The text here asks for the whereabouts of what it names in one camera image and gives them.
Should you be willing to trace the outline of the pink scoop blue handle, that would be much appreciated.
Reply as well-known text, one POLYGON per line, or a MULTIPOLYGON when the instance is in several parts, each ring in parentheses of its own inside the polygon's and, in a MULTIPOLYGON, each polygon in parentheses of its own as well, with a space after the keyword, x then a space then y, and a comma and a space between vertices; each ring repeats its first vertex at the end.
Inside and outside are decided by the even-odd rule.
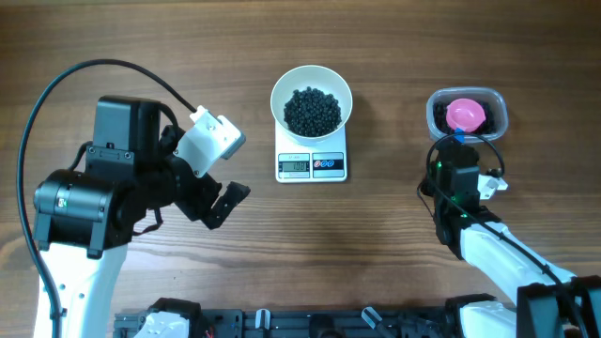
POLYGON ((454 131, 455 138, 464 143, 466 134, 476 131, 486 121, 486 116, 484 108, 477 101, 457 99, 447 106, 445 119, 454 131))

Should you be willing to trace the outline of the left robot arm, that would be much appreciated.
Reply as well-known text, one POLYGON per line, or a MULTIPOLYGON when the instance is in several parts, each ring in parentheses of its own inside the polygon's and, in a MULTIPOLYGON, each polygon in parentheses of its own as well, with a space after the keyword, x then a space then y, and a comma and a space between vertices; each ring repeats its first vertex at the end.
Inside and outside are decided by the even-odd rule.
POLYGON ((104 96, 94 134, 67 169, 52 172, 34 195, 34 238, 50 281, 39 286, 37 337, 101 337, 116 279, 136 224, 174 205, 209 229, 222 225, 249 194, 209 175, 245 141, 226 117, 205 108, 183 130, 162 126, 172 110, 156 100, 104 96))

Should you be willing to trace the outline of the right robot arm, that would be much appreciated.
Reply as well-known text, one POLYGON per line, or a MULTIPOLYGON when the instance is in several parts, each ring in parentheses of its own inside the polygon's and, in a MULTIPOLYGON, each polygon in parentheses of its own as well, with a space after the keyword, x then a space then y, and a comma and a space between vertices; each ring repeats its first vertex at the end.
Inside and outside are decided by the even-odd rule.
POLYGON ((579 277, 519 241, 483 200, 507 189, 500 166, 486 174, 475 148, 459 135, 436 141, 426 155, 420 198, 441 244, 480 270, 510 301, 477 294, 448 300, 449 327, 458 337, 597 337, 600 334, 600 278, 579 277))

